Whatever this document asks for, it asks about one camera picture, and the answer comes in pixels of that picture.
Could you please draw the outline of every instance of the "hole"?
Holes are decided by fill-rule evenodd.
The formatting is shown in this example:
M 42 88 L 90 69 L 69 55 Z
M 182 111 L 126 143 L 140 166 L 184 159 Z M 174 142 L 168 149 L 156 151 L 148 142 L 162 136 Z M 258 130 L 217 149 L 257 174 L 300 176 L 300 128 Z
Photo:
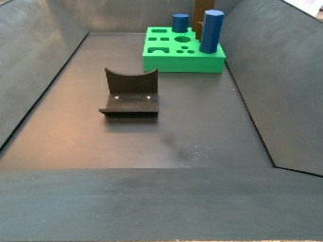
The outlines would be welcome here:
M 148 53 L 152 53 L 154 51 L 161 51 L 164 53 L 169 53 L 169 48 L 166 48 L 166 47 L 149 47 L 148 48 Z
M 190 41 L 190 38 L 188 38 L 188 37 L 185 37 L 185 36 L 177 36 L 177 37 L 174 38 L 174 40 L 176 40 L 177 42 L 186 43 L 186 42 Z
M 156 28 L 150 31 L 152 33 L 166 33 L 166 29 Z

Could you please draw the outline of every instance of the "square hole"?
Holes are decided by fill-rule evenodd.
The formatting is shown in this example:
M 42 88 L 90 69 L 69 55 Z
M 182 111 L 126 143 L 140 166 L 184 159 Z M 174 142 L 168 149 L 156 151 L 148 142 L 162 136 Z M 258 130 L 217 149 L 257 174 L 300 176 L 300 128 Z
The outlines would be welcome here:
M 150 30 L 152 33 L 166 33 L 166 29 L 165 28 L 156 28 Z

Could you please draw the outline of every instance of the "black holder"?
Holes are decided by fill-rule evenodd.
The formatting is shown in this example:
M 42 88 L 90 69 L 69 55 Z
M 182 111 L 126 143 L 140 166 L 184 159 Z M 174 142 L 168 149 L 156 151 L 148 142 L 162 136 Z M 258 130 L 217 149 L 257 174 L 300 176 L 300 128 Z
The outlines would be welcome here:
M 122 75 L 105 70 L 109 96 L 104 115 L 157 115 L 157 69 L 142 75 Z

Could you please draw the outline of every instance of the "green block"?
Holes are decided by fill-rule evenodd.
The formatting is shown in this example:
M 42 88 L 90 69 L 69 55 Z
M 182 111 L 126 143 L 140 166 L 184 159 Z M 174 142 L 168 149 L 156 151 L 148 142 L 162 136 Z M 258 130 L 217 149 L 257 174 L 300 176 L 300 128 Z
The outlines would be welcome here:
M 172 32 L 170 27 L 150 26 L 146 30 L 142 52 L 144 71 L 221 73 L 225 54 L 198 51 L 198 40 L 192 29 L 185 33 Z

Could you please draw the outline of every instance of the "blue cylinder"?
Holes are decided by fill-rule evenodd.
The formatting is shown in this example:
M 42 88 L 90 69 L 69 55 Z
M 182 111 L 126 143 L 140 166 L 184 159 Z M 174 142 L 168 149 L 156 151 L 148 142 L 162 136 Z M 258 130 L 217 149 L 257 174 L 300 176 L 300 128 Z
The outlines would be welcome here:
M 173 28 L 172 31 L 174 33 L 185 33 L 188 27 L 188 18 L 189 15 L 185 13 L 173 14 Z
M 200 39 L 200 52 L 212 54 L 217 52 L 218 34 L 224 13 L 218 10 L 205 10 L 204 25 Z

